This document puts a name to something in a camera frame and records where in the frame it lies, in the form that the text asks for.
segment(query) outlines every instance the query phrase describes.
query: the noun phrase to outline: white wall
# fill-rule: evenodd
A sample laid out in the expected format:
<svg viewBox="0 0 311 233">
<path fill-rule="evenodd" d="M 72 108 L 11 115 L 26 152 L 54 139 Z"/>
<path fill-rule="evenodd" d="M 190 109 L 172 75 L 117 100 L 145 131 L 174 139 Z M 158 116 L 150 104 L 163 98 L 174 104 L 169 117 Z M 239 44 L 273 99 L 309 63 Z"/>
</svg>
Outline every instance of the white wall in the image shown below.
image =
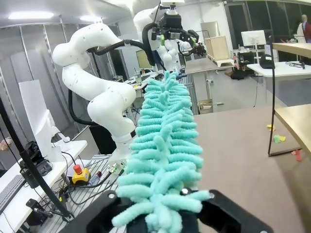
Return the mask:
<svg viewBox="0 0 311 233">
<path fill-rule="evenodd" d="M 217 21 L 220 35 L 225 36 L 229 50 L 232 50 L 232 42 L 229 31 L 229 25 L 227 17 L 225 15 L 225 7 L 222 2 L 212 3 L 205 2 L 201 4 L 190 4 L 185 6 L 179 6 L 177 8 L 178 13 L 182 18 L 182 25 L 184 30 L 195 30 L 201 31 L 201 14 L 204 22 Z M 133 19 L 128 18 L 118 22 L 119 30 L 121 32 L 121 39 L 138 39 Z M 200 32 L 200 40 L 203 41 L 203 34 Z M 126 63 L 127 71 L 130 77 L 134 75 L 134 67 L 136 70 L 139 69 L 138 60 L 136 57 L 136 51 L 140 49 L 136 48 L 122 48 L 124 60 Z"/>
</svg>

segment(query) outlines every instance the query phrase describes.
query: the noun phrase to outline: bottle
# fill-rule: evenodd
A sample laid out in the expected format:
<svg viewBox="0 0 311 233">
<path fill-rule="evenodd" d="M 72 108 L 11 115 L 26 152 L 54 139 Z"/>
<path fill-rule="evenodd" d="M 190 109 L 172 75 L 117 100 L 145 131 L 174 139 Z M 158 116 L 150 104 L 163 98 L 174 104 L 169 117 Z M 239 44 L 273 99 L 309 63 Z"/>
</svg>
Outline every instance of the bottle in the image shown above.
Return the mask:
<svg viewBox="0 0 311 233">
<path fill-rule="evenodd" d="M 93 177 L 90 179 L 90 181 L 88 182 L 88 184 L 89 184 L 89 185 L 96 185 L 96 184 L 98 184 L 98 181 L 100 180 L 101 176 L 102 176 L 102 172 L 101 172 L 101 171 L 97 172 L 96 175 L 93 176 Z"/>
</svg>

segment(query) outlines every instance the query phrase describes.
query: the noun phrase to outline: yellow sticky note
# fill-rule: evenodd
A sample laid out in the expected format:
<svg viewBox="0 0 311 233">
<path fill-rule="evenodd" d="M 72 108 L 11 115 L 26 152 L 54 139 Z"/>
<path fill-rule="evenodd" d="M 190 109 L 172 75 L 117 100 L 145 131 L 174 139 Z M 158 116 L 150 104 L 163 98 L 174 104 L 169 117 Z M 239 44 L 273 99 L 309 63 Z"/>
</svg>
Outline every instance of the yellow sticky note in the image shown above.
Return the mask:
<svg viewBox="0 0 311 233">
<path fill-rule="evenodd" d="M 283 136 L 279 136 L 279 139 L 281 140 L 281 142 L 285 142 L 285 140 L 286 140 L 286 137 L 283 137 Z"/>
</svg>

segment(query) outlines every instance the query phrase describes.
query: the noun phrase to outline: red button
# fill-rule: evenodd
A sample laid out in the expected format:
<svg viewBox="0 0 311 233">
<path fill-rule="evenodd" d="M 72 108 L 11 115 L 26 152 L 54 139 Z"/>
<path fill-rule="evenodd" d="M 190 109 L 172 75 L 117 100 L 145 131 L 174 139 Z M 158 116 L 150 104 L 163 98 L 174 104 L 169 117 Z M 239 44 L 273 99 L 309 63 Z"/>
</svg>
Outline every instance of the red button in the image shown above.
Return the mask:
<svg viewBox="0 0 311 233">
<path fill-rule="evenodd" d="M 73 166 L 73 170 L 79 175 L 82 173 L 82 169 L 80 167 L 80 165 L 76 164 L 75 166 Z"/>
</svg>

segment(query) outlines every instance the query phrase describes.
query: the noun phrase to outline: person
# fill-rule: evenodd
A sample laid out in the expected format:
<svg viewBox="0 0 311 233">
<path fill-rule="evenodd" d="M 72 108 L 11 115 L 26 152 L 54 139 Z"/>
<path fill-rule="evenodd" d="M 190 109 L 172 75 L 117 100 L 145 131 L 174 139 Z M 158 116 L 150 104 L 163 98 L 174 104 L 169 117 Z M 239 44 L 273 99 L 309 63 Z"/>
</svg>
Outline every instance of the person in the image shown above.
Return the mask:
<svg viewBox="0 0 311 233">
<path fill-rule="evenodd" d="M 302 31 L 305 36 L 305 40 L 307 43 L 311 43 L 311 25 L 308 23 L 308 18 L 306 15 L 302 15 Z"/>
</svg>

